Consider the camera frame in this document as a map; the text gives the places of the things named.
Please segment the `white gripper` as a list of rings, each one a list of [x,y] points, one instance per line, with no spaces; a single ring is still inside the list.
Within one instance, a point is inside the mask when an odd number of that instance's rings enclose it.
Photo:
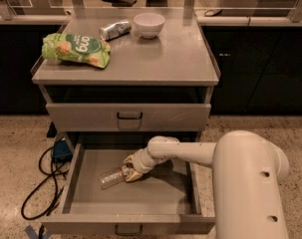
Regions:
[[[156,166],[156,161],[149,155],[146,149],[140,149],[134,154],[127,156],[123,164],[132,164],[135,171],[131,171],[125,182],[134,182],[140,179],[143,174],[150,172]]]

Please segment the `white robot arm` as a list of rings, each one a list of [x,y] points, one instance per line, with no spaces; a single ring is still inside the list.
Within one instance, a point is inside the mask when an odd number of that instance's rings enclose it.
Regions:
[[[245,130],[217,142],[155,136],[124,160],[131,169],[127,181],[170,159],[212,169],[216,239],[289,239],[279,193],[289,161],[280,147]]]

